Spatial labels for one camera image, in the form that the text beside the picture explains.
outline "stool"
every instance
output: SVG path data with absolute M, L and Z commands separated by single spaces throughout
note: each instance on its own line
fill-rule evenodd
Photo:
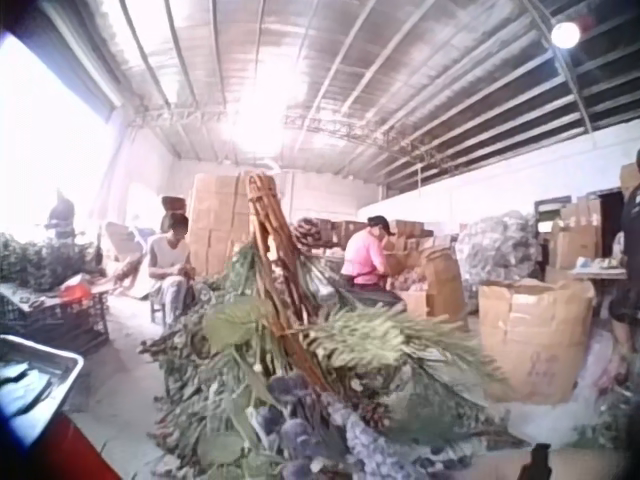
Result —
M 158 303 L 152 296 L 149 296 L 149 307 L 151 308 L 151 323 L 156 322 L 156 315 L 160 314 L 162 319 L 162 328 L 167 327 L 167 314 L 164 311 L 164 305 Z

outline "pink top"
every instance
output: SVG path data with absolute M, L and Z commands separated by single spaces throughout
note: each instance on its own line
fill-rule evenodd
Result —
M 354 283 L 359 285 L 372 285 L 380 280 L 376 272 L 383 270 L 385 266 L 382 245 L 367 230 L 356 233 L 344 251 L 343 275 L 356 277 Z

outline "bottle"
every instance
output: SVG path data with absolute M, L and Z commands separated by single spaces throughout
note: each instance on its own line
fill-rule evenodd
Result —
M 549 466 L 548 443 L 537 443 L 531 450 L 531 462 L 522 466 L 518 480 L 550 480 L 551 467 Z

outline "black crate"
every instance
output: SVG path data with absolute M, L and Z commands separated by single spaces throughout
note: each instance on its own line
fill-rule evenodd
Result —
M 52 348 L 92 353 L 109 341 L 107 294 L 50 305 L 30 312 L 0 294 L 0 333 L 16 335 Z

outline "ceiling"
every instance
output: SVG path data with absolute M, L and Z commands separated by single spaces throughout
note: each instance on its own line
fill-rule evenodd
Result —
M 179 159 L 408 191 L 640 117 L 633 1 L 74 1 Z

